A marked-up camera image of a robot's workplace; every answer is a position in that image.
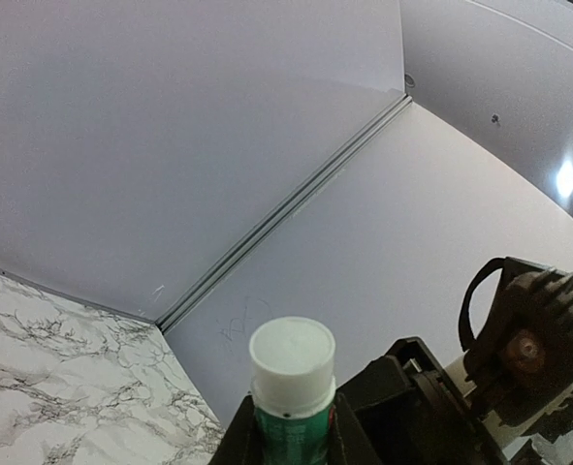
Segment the white panel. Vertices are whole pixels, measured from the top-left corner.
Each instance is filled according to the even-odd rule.
[[[402,75],[398,0],[0,2],[0,267],[156,319]]]
[[[414,105],[166,339],[227,423],[249,385],[247,341],[267,319],[325,323],[341,383],[405,336],[422,336],[448,363],[460,353],[467,285],[506,255],[573,268],[573,219]],[[494,284],[474,296],[477,324]]]
[[[573,5],[410,0],[402,19],[415,101],[561,203],[555,174],[573,159]],[[573,200],[567,208],[573,216]]]

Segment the curved white wall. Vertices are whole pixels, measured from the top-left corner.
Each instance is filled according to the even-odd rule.
[[[555,174],[573,159],[573,5],[409,0],[401,9],[415,101],[562,204]],[[573,215],[573,199],[564,206]]]

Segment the marble surface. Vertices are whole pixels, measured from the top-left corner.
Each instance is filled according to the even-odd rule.
[[[204,465],[220,437],[155,326],[0,276],[0,465]]]

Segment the green spray can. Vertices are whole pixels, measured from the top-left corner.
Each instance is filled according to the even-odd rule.
[[[308,318],[278,318],[254,332],[249,352],[265,465],[325,465],[335,397],[332,333]]]

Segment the black strap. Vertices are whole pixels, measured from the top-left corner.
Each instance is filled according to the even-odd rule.
[[[461,347],[463,352],[467,352],[473,346],[476,338],[473,335],[473,329],[471,329],[471,318],[469,317],[469,304],[471,303],[471,296],[476,288],[485,279],[491,276],[494,272],[503,268],[503,264],[506,259],[492,259],[487,264],[485,264],[478,274],[475,275],[471,284],[467,288],[467,292],[464,293],[464,299],[462,300],[461,314],[459,315],[459,339],[461,340]]]

